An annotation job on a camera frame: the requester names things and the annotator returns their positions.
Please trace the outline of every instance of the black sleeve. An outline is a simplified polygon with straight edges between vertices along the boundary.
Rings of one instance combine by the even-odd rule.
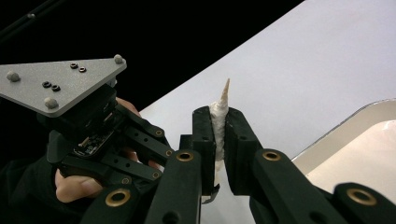
[[[1,223],[79,223],[91,200],[58,201],[55,171],[45,157],[8,163],[0,173]]]

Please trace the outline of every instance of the human hand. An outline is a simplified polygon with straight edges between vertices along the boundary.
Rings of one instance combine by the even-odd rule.
[[[141,117],[137,109],[128,101],[121,98],[116,98],[120,105],[134,112],[137,116]],[[132,160],[138,161],[136,153],[129,147],[123,148],[125,157]],[[160,165],[155,161],[149,161],[148,165],[160,169]],[[103,186],[100,185],[94,178],[81,175],[70,175],[63,177],[59,169],[55,173],[55,186],[56,186],[56,197],[63,203],[71,203],[80,198],[94,198],[102,190]]]

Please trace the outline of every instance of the white table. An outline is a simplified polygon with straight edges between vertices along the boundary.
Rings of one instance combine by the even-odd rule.
[[[141,111],[172,148],[191,134],[191,113],[220,98],[242,111],[264,147],[291,159],[370,103],[396,97],[394,0],[306,0]],[[254,223],[224,169],[201,223]]]

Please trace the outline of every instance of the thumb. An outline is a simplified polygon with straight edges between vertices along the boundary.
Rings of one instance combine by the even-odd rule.
[[[59,170],[56,174],[56,197],[63,203],[71,203],[74,200],[95,197],[103,187],[93,178],[81,175],[62,177]]]

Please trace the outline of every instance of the black background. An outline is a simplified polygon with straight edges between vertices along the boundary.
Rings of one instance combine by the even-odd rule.
[[[0,2],[2,30],[45,1]],[[141,110],[301,2],[65,0],[46,13],[37,13],[31,25],[11,38],[0,35],[0,64],[112,58],[120,54],[128,66],[117,76],[118,96]],[[41,128],[34,125],[32,112],[5,100],[0,108],[1,122],[12,120],[0,133],[6,147],[26,148],[29,141],[21,140],[28,136],[47,139],[46,133],[41,134]]]

